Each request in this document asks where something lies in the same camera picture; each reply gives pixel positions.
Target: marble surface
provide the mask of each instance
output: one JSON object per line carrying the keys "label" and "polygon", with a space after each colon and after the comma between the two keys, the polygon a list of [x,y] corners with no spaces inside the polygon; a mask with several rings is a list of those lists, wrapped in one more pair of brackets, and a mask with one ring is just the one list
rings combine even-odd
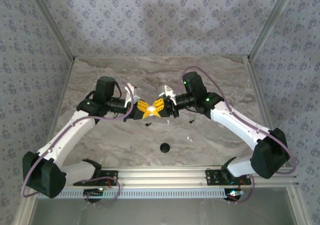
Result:
{"label": "marble surface", "polygon": [[[262,124],[244,59],[244,56],[77,58],[56,132],[71,118],[78,103],[95,89],[100,76],[130,82],[142,89],[141,99],[152,104],[158,97],[160,85],[175,88],[183,69],[192,65],[201,67],[217,81],[235,109]],[[202,79],[208,91],[218,93],[204,75]],[[121,89],[124,98],[125,89],[123,86]],[[182,84],[179,93],[184,92]],[[168,153],[160,151],[162,143],[170,144]],[[203,115],[181,111],[177,118],[152,116],[127,122],[100,121],[83,136],[64,164],[89,158],[104,167],[222,165],[234,156],[250,152],[250,148],[224,126]]]}

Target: wall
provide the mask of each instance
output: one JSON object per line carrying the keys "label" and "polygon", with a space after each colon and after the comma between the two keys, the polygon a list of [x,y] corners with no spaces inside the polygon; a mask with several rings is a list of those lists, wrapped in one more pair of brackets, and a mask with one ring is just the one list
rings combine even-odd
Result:
{"label": "wall", "polygon": [[70,61],[32,0],[0,0],[0,224],[20,201],[22,157],[48,137]]}
{"label": "wall", "polygon": [[45,0],[73,54],[246,55],[276,0]]}
{"label": "wall", "polygon": [[257,59],[273,122],[287,134],[314,224],[320,224],[320,0],[289,0]]}

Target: black bracket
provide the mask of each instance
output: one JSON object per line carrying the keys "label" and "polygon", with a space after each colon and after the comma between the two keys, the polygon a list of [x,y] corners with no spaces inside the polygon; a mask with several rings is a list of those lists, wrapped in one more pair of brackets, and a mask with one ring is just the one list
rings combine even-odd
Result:
{"label": "black bracket", "polygon": [[251,185],[251,179],[249,175],[233,177],[231,181],[227,181],[226,179],[224,179],[220,169],[212,170],[208,168],[207,170],[205,170],[205,179],[208,186]]}
{"label": "black bracket", "polygon": [[[116,180],[118,180],[118,174],[119,172],[116,170],[101,170],[101,172],[99,173],[98,177],[95,178],[102,178],[102,177],[112,177]],[[73,184],[73,186],[86,186],[86,187],[105,187],[105,186],[118,186],[117,183],[111,179],[101,179],[101,180],[97,180],[97,181],[89,181],[89,182],[76,182]]]}

